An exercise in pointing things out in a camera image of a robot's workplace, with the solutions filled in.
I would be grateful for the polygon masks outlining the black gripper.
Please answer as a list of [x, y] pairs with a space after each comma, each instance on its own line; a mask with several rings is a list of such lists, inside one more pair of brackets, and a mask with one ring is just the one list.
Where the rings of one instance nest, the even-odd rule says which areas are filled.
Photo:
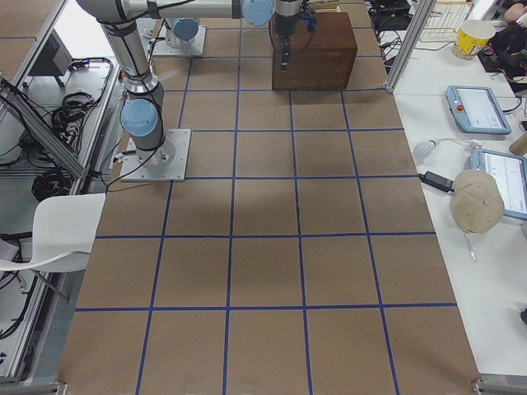
[[277, 12], [273, 14], [273, 29], [280, 39], [280, 68], [287, 69], [290, 61], [290, 36], [295, 30], [295, 16], [283, 16]]

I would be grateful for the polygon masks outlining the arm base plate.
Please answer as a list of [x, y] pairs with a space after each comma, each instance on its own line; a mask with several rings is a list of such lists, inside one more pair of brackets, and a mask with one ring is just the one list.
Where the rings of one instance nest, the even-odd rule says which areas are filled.
[[165, 141], [154, 154], [137, 150], [133, 139], [128, 139], [126, 155], [119, 177], [124, 182], [170, 181], [183, 182], [189, 156], [192, 131], [188, 128], [164, 130]]
[[198, 33], [190, 40], [178, 39], [171, 30], [161, 28], [161, 37], [153, 49], [154, 57], [162, 58], [192, 58], [201, 57], [205, 46], [206, 27], [199, 26]]

